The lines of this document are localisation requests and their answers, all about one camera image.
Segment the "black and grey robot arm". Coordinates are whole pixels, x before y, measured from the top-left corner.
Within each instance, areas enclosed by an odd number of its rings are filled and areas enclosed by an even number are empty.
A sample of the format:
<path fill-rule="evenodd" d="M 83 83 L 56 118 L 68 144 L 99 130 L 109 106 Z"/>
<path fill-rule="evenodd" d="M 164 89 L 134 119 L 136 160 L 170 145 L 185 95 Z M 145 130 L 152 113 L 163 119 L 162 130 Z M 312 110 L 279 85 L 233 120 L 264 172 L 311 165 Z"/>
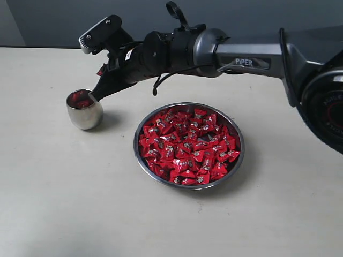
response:
<path fill-rule="evenodd" d="M 149 33 L 109 55 L 92 91 L 96 100 L 174 74 L 216 78 L 254 74 L 280 79 L 290 106 L 323 143 L 342 152 L 342 27 L 233 38 L 220 29 Z"/>

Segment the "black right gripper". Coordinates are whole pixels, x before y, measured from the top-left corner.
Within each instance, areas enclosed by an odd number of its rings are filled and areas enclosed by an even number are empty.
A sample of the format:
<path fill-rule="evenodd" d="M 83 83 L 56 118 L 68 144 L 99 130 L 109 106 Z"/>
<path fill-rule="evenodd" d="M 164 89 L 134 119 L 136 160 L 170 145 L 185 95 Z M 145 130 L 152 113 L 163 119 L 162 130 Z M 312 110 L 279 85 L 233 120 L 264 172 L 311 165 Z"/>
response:
<path fill-rule="evenodd" d="M 145 45 L 125 47 L 116 57 L 108 54 L 106 69 L 91 91 L 91 95 L 100 102 L 107 96 L 169 70 L 170 61 L 166 50 L 161 49 L 158 52 Z"/>

